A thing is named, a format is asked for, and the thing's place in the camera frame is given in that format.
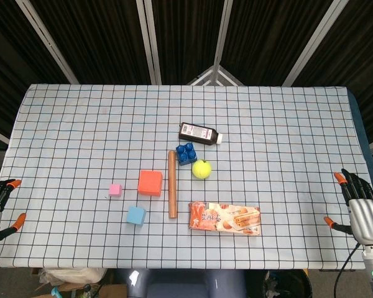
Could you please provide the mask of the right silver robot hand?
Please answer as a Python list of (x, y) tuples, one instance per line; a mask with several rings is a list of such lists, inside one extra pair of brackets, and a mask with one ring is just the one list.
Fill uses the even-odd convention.
[(339, 232), (352, 235), (362, 245), (373, 245), (373, 189), (364, 179), (346, 169), (333, 173), (341, 187), (349, 212), (349, 225), (325, 217), (326, 224)]

